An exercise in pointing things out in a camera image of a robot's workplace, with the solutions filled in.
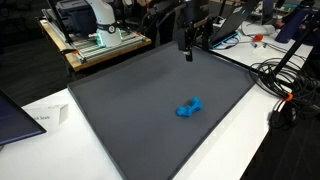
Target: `gray mat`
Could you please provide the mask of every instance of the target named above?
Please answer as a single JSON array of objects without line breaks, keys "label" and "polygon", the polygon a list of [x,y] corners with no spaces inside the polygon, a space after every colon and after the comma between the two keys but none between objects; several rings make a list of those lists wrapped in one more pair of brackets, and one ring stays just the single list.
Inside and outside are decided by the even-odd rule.
[{"label": "gray mat", "polygon": [[[254,84],[248,70],[171,43],[69,85],[124,179],[171,179]],[[175,113],[192,97],[204,109]]]}]

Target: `blue toy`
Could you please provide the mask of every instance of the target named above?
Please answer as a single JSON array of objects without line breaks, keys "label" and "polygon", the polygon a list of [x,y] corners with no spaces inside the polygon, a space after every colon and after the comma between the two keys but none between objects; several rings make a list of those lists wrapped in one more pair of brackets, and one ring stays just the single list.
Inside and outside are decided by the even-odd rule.
[{"label": "blue toy", "polygon": [[177,109],[178,116],[191,117],[194,112],[200,111],[203,108],[202,103],[199,98],[192,98],[192,105],[186,107],[179,107]]}]

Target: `laptop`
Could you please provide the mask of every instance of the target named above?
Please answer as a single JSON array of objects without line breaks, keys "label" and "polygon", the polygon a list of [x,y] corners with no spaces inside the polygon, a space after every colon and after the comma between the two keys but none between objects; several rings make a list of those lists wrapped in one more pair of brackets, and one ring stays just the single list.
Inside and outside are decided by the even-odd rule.
[{"label": "laptop", "polygon": [[0,148],[45,132],[43,127],[0,90]]},{"label": "laptop", "polygon": [[235,6],[221,27],[213,26],[213,34],[209,40],[212,47],[217,47],[222,42],[235,37],[236,30],[251,14],[258,2],[259,0],[249,0],[246,4]]}]

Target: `white robot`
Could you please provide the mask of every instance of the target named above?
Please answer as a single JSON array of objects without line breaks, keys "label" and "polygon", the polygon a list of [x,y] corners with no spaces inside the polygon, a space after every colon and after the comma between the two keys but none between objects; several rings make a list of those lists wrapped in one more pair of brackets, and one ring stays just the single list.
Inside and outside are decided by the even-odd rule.
[{"label": "white robot", "polygon": [[114,47],[122,42],[122,37],[110,0],[86,0],[92,7],[97,19],[97,40],[100,47]]}]

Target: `sticker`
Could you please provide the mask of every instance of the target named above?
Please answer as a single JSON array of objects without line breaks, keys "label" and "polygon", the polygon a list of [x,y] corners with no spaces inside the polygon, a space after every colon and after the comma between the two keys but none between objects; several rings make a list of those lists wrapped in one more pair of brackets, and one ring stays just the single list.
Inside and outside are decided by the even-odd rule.
[{"label": "sticker", "polygon": [[237,13],[237,12],[241,11],[241,9],[242,9],[242,7],[235,8],[233,13]]}]

